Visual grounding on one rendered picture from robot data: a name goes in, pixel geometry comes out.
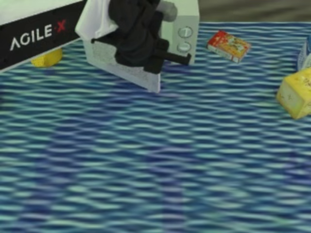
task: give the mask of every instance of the gray wall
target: gray wall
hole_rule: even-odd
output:
[[[201,21],[311,21],[311,0],[199,0]]]

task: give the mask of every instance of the blue tablecloth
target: blue tablecloth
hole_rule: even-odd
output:
[[[225,30],[241,64],[205,48]],[[276,102],[307,23],[202,23],[152,94],[87,64],[1,74],[1,233],[311,232],[311,117]]]

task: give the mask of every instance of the red and yellow box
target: red and yellow box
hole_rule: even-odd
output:
[[[224,31],[218,31],[207,43],[208,50],[236,63],[250,48],[251,44]]]

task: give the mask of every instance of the red x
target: red x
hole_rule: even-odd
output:
[[[60,33],[61,31],[65,30],[65,23],[66,23],[65,19],[61,22],[57,22],[58,28],[57,27],[55,28],[55,29],[57,29],[57,33]]]

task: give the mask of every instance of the yellow block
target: yellow block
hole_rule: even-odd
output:
[[[311,113],[311,68],[284,78],[276,99],[294,119]]]
[[[63,50],[60,48],[32,59],[31,63],[35,67],[51,67],[57,64],[60,60],[62,60],[62,57]]]

